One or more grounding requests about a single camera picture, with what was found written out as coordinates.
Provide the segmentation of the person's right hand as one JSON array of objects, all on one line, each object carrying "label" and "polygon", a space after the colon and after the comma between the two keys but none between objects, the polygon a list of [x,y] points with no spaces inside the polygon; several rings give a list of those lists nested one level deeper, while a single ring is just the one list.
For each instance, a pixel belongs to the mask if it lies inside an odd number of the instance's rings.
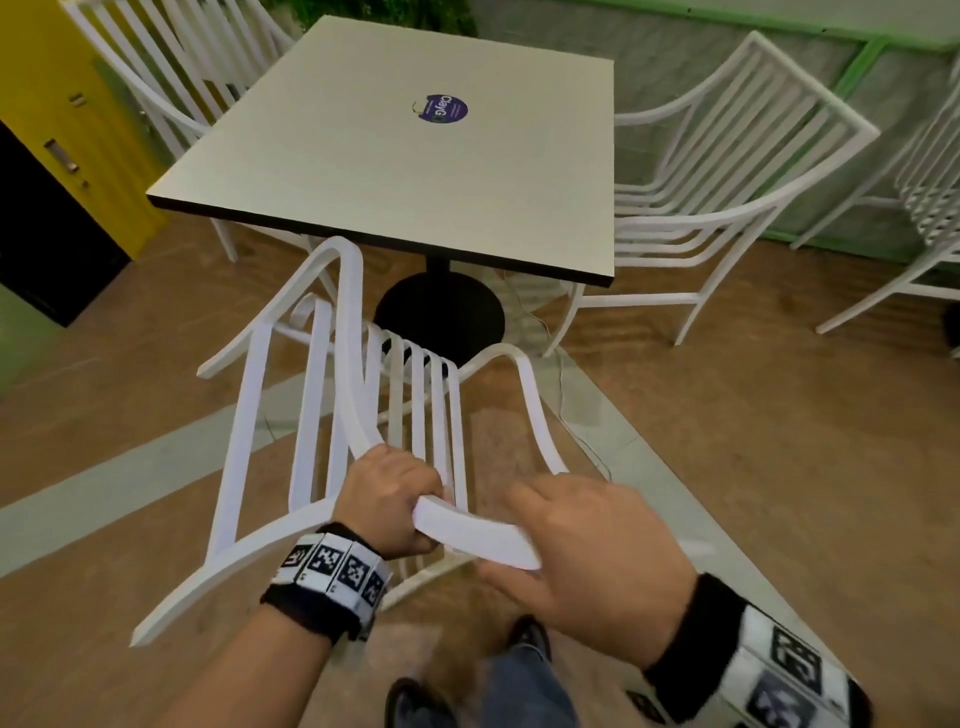
[{"label": "person's right hand", "polygon": [[574,475],[538,475],[506,491],[556,600],[548,627],[638,669],[675,636],[698,571],[633,488]]}]

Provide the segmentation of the person's left hand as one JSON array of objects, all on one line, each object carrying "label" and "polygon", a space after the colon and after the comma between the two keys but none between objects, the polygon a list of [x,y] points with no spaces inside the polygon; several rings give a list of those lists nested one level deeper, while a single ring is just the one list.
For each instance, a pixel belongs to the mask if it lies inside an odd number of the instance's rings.
[{"label": "person's left hand", "polygon": [[434,552],[438,541],[402,514],[402,455],[412,453],[379,443],[347,469],[331,519],[362,539],[384,560]]}]

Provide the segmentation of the white slatted metal chair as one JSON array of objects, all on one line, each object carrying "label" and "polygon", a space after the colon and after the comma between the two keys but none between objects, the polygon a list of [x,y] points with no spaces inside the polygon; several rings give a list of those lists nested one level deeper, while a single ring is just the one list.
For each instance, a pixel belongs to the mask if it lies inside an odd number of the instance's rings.
[{"label": "white slatted metal chair", "polygon": [[615,270],[692,269],[722,258],[697,290],[589,295],[568,283],[567,307],[543,357],[580,310],[688,307],[675,345],[719,285],[802,194],[876,142],[881,129],[758,30],[706,79],[663,105],[614,116],[632,129],[680,118],[652,179],[616,183]]},{"label": "white slatted metal chair", "polygon": [[899,275],[818,325],[816,334],[839,328],[893,295],[936,299],[950,303],[943,326],[957,335],[950,355],[960,359],[960,287],[920,282],[940,264],[960,265],[960,48],[947,83],[942,103],[908,141],[790,244],[797,250],[848,210],[867,207],[906,213],[923,245]]},{"label": "white slatted metal chair", "polygon": [[[452,504],[428,496],[414,525],[444,547],[434,564],[398,563],[379,606],[387,610],[418,588],[477,557],[535,572],[542,562],[520,528],[471,513],[467,492],[461,385],[497,358],[515,365],[534,441],[548,470],[568,468],[553,442],[532,363],[510,344],[483,348],[461,367],[362,317],[364,263],[353,242],[333,237],[309,254],[270,302],[197,375],[209,379],[240,358],[244,371],[203,564],[133,630],[132,648],[149,645],[180,615],[266,552],[332,516],[350,457],[388,442],[430,460]],[[259,422],[272,337],[304,344],[307,365],[295,431],[288,513],[237,537]]]},{"label": "white slatted metal chair", "polygon": [[57,0],[178,162],[296,41],[262,0]]}]

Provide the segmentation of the person's left forearm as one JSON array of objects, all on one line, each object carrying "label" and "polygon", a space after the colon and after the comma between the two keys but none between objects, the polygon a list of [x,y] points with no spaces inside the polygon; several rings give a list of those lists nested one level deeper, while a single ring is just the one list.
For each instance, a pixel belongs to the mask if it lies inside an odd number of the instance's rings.
[{"label": "person's left forearm", "polygon": [[298,728],[331,650],[262,604],[153,728]]}]

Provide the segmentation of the black shoe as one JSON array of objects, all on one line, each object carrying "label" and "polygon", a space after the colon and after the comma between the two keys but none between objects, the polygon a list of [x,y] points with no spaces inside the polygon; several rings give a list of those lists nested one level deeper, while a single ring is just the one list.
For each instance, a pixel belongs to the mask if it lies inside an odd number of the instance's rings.
[{"label": "black shoe", "polygon": [[511,626],[507,640],[507,649],[530,648],[539,657],[550,664],[553,662],[552,648],[546,626],[533,614],[522,614]]},{"label": "black shoe", "polygon": [[459,728],[449,703],[429,686],[401,677],[390,686],[384,728]]}]

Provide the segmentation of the blue jeans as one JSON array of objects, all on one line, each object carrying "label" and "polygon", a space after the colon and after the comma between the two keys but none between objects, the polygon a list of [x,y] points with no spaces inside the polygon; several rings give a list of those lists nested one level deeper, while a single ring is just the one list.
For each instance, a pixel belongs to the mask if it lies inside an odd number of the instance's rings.
[{"label": "blue jeans", "polygon": [[480,728],[580,728],[570,696],[545,654],[520,643],[487,665]]}]

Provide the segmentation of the black wristband with marker tags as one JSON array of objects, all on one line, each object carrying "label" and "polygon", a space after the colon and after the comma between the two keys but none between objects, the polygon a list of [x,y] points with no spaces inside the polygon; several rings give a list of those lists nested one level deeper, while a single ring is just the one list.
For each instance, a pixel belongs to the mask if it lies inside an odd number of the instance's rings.
[{"label": "black wristband with marker tags", "polygon": [[674,728],[874,728],[854,677],[708,573],[642,674]]},{"label": "black wristband with marker tags", "polygon": [[366,540],[330,522],[298,538],[260,603],[332,646],[343,637],[366,642],[392,578]]}]

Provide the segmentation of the white square table black base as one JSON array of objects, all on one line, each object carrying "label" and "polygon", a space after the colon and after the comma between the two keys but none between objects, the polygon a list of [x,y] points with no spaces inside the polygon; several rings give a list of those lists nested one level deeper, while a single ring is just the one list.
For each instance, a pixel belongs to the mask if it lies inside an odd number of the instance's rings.
[{"label": "white square table black base", "polygon": [[[419,119],[429,94],[468,115]],[[614,109],[605,58],[326,16],[147,194],[423,256],[373,321],[462,365],[502,340],[505,314],[452,261],[612,284]]]}]

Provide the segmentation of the round purple sticker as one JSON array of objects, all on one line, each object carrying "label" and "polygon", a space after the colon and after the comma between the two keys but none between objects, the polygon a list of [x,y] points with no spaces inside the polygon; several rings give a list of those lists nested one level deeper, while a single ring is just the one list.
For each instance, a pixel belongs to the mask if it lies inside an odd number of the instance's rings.
[{"label": "round purple sticker", "polygon": [[469,114],[469,106],[455,96],[429,94],[423,101],[412,104],[412,112],[427,123],[449,125],[465,119]]}]

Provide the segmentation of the black cabinet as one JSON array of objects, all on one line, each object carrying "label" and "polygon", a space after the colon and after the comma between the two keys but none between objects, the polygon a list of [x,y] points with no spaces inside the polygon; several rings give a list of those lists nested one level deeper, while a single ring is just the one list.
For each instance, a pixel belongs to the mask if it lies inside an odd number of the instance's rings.
[{"label": "black cabinet", "polygon": [[66,328],[131,261],[0,120],[0,285]]}]

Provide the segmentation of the green plant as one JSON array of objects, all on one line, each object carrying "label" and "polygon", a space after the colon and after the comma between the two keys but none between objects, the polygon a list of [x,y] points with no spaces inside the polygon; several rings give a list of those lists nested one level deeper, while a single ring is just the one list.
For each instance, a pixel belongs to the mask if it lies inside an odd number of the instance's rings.
[{"label": "green plant", "polygon": [[265,9],[286,6],[302,30],[322,17],[352,18],[398,27],[477,38],[469,0],[260,0]]}]

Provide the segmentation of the yellow cabinet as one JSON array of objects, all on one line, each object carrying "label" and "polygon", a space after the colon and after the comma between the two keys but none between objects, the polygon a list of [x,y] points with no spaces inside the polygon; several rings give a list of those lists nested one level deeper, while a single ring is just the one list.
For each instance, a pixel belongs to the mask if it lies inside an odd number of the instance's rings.
[{"label": "yellow cabinet", "polygon": [[0,120],[133,260],[166,226],[162,173],[102,57],[59,0],[0,0]]}]

